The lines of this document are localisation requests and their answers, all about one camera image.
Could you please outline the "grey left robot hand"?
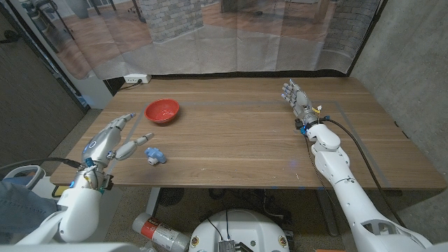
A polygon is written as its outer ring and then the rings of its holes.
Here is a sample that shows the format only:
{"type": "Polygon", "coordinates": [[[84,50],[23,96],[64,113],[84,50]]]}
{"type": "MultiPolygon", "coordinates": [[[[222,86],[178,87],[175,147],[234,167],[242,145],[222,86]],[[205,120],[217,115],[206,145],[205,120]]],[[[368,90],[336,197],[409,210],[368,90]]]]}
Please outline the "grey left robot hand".
{"type": "Polygon", "coordinates": [[[154,133],[148,133],[137,140],[128,141],[121,147],[114,148],[121,141],[121,132],[127,122],[134,117],[134,113],[128,113],[112,120],[104,129],[86,144],[81,155],[81,165],[76,172],[70,188],[92,189],[104,192],[113,187],[113,176],[105,173],[112,160],[126,160],[139,146],[154,137],[154,133]]]}

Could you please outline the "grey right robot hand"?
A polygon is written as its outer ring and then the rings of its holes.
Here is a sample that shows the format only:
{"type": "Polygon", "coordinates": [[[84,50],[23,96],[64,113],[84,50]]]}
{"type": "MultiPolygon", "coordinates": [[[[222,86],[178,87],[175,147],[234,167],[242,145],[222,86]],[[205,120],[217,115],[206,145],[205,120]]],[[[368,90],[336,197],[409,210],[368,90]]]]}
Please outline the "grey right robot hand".
{"type": "Polygon", "coordinates": [[[284,83],[282,97],[290,104],[295,117],[306,127],[318,123],[318,116],[312,109],[311,100],[302,88],[292,79],[284,83]]]}

